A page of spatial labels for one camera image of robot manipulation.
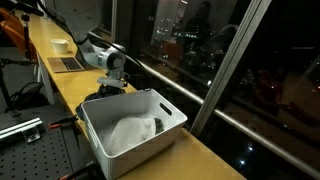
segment wooden countertop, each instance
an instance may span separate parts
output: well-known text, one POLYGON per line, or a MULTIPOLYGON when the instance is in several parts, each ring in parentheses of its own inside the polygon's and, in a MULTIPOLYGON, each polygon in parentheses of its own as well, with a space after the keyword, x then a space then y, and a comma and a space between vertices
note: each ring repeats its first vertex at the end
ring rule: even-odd
MULTIPOLYGON (((96 80, 104 76, 102 69, 92 69, 82 72, 53 73, 48 64, 48 57, 61 57, 54 53, 51 39, 71 39, 59 26, 48 19, 30 16, 29 35, 37 49, 49 75, 59 89, 70 111, 84 98, 96 92, 99 84, 96 80)), ((70 53, 63 56, 74 56, 76 46, 69 44, 70 53)), ((127 93, 136 91, 129 85, 127 93)), ((79 122, 83 130, 84 123, 79 122)), ((142 163, 119 179, 245 179, 231 166, 214 154, 210 149, 193 137, 185 129, 181 130, 176 142, 151 159, 142 163)))

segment bin handle cutout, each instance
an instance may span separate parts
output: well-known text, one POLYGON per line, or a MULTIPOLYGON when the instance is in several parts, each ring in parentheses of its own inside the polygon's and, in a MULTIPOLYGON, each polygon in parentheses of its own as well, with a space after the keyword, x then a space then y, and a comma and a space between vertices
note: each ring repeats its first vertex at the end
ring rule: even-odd
POLYGON ((88 127, 89 127, 89 133, 91 134, 93 143, 94 143, 94 145, 95 145, 96 148, 97 148, 97 147, 98 147, 98 141, 97 141, 96 136, 95 136, 94 133, 93 133, 93 128, 92 128, 91 124, 88 123, 88 127))
POLYGON ((169 110, 169 108, 167 108, 164 104, 160 103, 160 107, 166 112, 168 113, 170 116, 172 115, 172 112, 169 110))

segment black cable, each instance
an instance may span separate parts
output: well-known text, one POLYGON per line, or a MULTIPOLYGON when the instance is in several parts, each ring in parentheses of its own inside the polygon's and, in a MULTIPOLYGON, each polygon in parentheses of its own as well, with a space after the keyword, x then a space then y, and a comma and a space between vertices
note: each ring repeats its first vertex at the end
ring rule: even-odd
POLYGON ((4 67, 7 64, 17 64, 21 66, 30 66, 35 64, 34 62, 29 62, 29 61, 13 61, 7 58, 0 58, 0 68, 4 67))
POLYGON ((6 19, 6 23, 4 24, 4 26, 2 27, 2 29, 1 29, 1 31, 0 31, 0 35, 1 35, 2 31, 4 30, 4 28, 6 27, 6 25, 8 24, 8 21, 9 21, 11 15, 13 14, 13 12, 14 12, 15 10, 16 10, 16 8, 13 8, 13 9, 10 11, 10 13, 9 13, 9 15, 8 15, 8 17, 7 17, 7 19, 6 19))

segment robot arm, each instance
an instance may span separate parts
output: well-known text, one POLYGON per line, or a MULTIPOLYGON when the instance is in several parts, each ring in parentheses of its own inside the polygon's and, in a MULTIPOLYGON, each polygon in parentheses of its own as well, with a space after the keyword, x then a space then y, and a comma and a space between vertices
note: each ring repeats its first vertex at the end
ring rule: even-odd
POLYGON ((77 43, 85 61, 95 67, 108 71, 108 78, 100 77, 98 82, 122 88, 121 80, 128 76, 123 72, 126 57, 113 47, 103 49, 94 46, 88 39, 88 33, 101 22, 102 0, 55 0, 57 12, 66 20, 72 38, 77 43))

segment laptop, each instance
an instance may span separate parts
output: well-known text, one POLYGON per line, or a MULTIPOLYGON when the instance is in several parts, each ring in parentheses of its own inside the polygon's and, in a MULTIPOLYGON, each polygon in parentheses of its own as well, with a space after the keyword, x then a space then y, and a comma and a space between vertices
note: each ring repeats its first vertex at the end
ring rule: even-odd
POLYGON ((84 71, 87 67, 79 50, 75 57, 48 57, 48 62, 54 73, 84 71))

